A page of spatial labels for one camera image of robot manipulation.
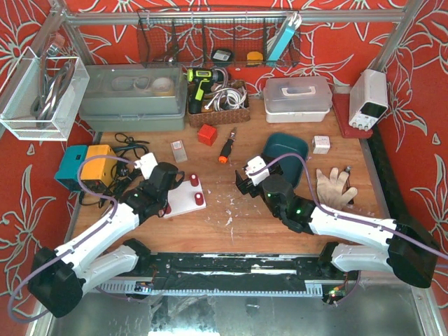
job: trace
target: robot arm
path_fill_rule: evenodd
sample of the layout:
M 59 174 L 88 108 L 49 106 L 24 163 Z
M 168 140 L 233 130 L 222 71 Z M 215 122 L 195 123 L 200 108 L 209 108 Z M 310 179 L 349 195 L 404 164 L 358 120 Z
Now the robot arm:
M 403 222 L 394 219 L 377 219 L 363 217 L 337 211 L 322 205 L 324 210 L 334 213 L 331 216 L 311 200 L 294 194 L 292 185 L 282 176 L 278 164 L 272 165 L 259 174 L 254 175 L 267 162 L 268 157 L 256 157 L 245 166 L 248 178 L 243 178 L 236 171 L 236 185 L 245 195 L 261 196 L 272 215 L 281 220 L 290 230 L 310 235 L 330 235 L 349 240 L 362 245 L 347 249 L 340 246 L 330 253 L 328 261 L 339 270 L 384 270 L 392 271 L 402 281 L 416 287 L 427 288 L 431 285 L 437 257 L 427 250 L 420 248 L 402 238 L 380 230 L 389 228 L 399 231 L 433 249 L 440 247 L 423 226 L 413 218 L 406 218 Z M 347 220 L 364 220 L 373 226 L 361 225 Z
M 111 210 L 82 234 L 58 246 L 42 248 L 34 256 L 32 271 L 64 254 L 28 283 L 28 290 L 53 315 L 68 314 L 92 288 L 118 274 L 144 268 L 151 252 L 139 241 L 130 239 L 124 245 L 99 257 L 112 243 L 137 228 L 151 216 L 162 216 L 168 203 L 169 190 L 177 188 L 182 171 L 169 163 L 157 163 L 152 153 L 136 162 L 145 180 L 120 198 L 115 214 Z

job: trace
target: clear plastic container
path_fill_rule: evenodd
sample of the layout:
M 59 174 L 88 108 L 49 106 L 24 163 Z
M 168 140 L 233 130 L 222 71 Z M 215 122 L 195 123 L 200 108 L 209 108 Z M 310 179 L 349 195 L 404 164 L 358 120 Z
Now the clear plastic container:
M 180 67 L 87 66 L 80 117 L 98 132 L 175 131 L 185 127 L 187 82 Z
M 271 78 L 263 93 L 269 123 L 322 121 L 333 105 L 330 87 L 322 76 Z
M 89 75 L 79 57 L 49 57 L 48 63 L 54 65 L 50 70 L 56 72 L 66 61 L 75 64 L 71 82 L 52 117 L 37 120 L 31 109 L 38 94 L 40 59 L 35 55 L 21 59 L 27 69 L 0 114 L 0 123 L 19 140 L 66 141 L 69 138 Z

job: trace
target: red floral wallpaper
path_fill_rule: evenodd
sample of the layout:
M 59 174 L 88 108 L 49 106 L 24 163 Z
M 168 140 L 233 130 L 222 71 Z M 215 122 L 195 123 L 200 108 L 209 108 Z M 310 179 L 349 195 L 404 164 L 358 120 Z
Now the red floral wallpaper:
M 48 0 L 0 3 L 0 83 L 29 46 L 50 11 Z M 68 45 L 64 54 L 71 54 Z M 1 335 L 24 335 L 27 325 L 8 318 L 13 289 L 29 274 L 34 253 L 64 241 L 76 195 L 53 179 L 67 146 L 91 144 L 93 132 L 75 122 L 68 143 L 18 141 L 5 131 L 0 138 L 0 321 Z M 16 313 L 32 316 L 35 299 L 26 290 L 17 297 Z
M 448 253 L 448 1 L 425 1 L 386 71 L 390 108 L 381 137 L 409 211 Z M 443 309 L 448 274 L 436 273 L 433 289 Z M 447 323 L 448 310 L 442 315 Z
M 75 12 L 129 12 L 138 8 L 219 5 L 240 6 L 237 0 L 66 0 Z M 401 8 L 406 0 L 262 0 L 257 6 L 296 9 Z M 0 3 L 0 81 L 39 30 L 50 8 L 48 0 L 14 0 Z M 387 64 L 391 103 L 380 130 L 391 164 L 409 210 L 440 239 L 447 252 L 448 150 L 448 5 L 429 0 Z M 231 69 L 245 79 L 252 92 L 263 89 L 274 76 L 322 75 L 331 83 L 353 85 L 360 72 L 378 54 L 392 29 L 389 23 L 311 24 L 301 28 L 301 58 L 295 68 Z M 81 27 L 97 64 L 139 62 L 136 27 Z M 69 45 L 64 51 L 73 52 Z M 29 272 L 33 253 L 40 246 L 61 244 L 74 208 L 75 195 L 53 180 L 64 149 L 88 144 L 93 133 L 80 120 L 68 143 L 18 141 L 8 132 L 0 138 L 0 305 L 6 306 L 13 288 Z M 434 289 L 440 308 L 448 305 L 447 282 L 442 272 Z M 34 300 L 26 291 L 17 298 L 17 313 L 32 314 Z M 0 311 L 2 335 L 22 335 Z

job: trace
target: red cube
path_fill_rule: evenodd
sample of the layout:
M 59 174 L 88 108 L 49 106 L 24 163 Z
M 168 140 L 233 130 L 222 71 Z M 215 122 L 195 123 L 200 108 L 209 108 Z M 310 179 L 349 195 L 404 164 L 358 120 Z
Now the red cube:
M 216 137 L 218 136 L 218 130 L 210 125 L 203 124 L 199 132 L 197 133 L 197 139 L 199 142 L 202 142 L 206 145 L 213 145 L 213 142 L 215 142 Z

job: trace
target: gray storage box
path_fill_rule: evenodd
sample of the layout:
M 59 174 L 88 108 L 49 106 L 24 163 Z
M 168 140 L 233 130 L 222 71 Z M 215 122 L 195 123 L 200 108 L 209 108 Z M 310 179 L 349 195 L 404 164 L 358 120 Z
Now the gray storage box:
M 86 67 L 79 115 L 98 132 L 178 131 L 185 127 L 187 81 L 180 67 Z

